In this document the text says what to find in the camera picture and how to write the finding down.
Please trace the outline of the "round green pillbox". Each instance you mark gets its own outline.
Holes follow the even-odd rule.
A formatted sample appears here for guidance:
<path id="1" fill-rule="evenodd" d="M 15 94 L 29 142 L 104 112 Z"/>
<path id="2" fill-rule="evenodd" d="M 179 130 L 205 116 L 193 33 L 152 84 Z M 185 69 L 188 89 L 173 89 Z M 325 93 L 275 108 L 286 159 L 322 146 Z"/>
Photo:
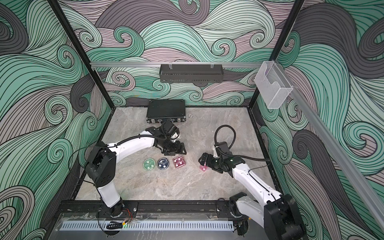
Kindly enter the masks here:
<path id="1" fill-rule="evenodd" d="M 156 162 L 153 158 L 148 158 L 143 162 L 143 168 L 147 171 L 154 169 Z"/>

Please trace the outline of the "round dark blue pillbox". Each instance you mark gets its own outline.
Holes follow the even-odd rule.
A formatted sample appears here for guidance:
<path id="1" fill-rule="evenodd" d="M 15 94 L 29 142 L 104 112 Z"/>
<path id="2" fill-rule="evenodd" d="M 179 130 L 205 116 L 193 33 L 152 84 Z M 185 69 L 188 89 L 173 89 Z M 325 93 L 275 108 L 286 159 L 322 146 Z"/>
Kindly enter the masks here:
<path id="1" fill-rule="evenodd" d="M 170 162 L 167 158 L 160 158 L 158 161 L 157 161 L 157 167 L 160 169 L 160 170 L 166 170 L 170 165 Z"/>

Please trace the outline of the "light pink square pillbox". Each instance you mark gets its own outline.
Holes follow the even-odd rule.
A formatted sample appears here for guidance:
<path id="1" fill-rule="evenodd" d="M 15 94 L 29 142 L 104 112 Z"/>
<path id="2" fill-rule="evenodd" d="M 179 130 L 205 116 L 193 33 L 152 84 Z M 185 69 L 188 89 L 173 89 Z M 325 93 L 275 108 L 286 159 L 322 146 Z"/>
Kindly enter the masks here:
<path id="1" fill-rule="evenodd" d="M 207 166 L 200 166 L 200 169 L 201 169 L 203 172 L 205 172 L 205 171 L 208 169 L 208 167 L 207 167 Z"/>

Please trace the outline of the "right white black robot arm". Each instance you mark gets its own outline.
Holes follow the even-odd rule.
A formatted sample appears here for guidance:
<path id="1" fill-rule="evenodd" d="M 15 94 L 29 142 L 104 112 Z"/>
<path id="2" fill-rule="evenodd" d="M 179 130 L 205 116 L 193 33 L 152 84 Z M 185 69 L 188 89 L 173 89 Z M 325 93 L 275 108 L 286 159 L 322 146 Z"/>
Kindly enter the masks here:
<path id="1" fill-rule="evenodd" d="M 214 140 L 213 154 L 204 153 L 199 163 L 220 174 L 227 173 L 251 194 L 239 193 L 230 198 L 232 215 L 247 216 L 263 227 L 270 240 L 306 240 L 306 227 L 299 207 L 291 195 L 283 195 L 265 183 L 246 160 L 261 161 L 244 155 L 233 155 L 232 144 Z"/>

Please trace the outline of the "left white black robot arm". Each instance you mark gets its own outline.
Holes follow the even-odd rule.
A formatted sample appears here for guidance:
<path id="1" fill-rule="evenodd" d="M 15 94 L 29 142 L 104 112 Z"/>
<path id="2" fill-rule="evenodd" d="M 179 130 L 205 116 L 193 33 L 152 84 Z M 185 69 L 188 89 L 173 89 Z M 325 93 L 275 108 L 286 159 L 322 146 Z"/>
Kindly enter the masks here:
<path id="1" fill-rule="evenodd" d="M 112 218 L 120 217 L 124 203 L 115 186 L 117 163 L 124 158 L 141 150 L 155 147 L 164 156 L 186 155 L 184 143 L 180 142 L 180 130 L 170 121 L 159 127 L 149 127 L 138 135 L 128 137 L 117 143 L 106 144 L 98 142 L 90 146 L 84 169 L 89 182 L 98 191 L 104 206 L 109 210 Z"/>

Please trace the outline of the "dark pink square pillbox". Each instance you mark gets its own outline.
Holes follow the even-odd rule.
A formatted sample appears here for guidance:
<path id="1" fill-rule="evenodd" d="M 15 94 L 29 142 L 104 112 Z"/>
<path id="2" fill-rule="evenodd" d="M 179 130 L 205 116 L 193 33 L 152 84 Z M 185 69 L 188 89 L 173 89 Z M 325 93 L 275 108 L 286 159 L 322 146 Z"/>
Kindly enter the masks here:
<path id="1" fill-rule="evenodd" d="M 185 158 L 182 155 L 173 158 L 172 162 L 174 164 L 175 169 L 179 169 L 186 165 Z"/>

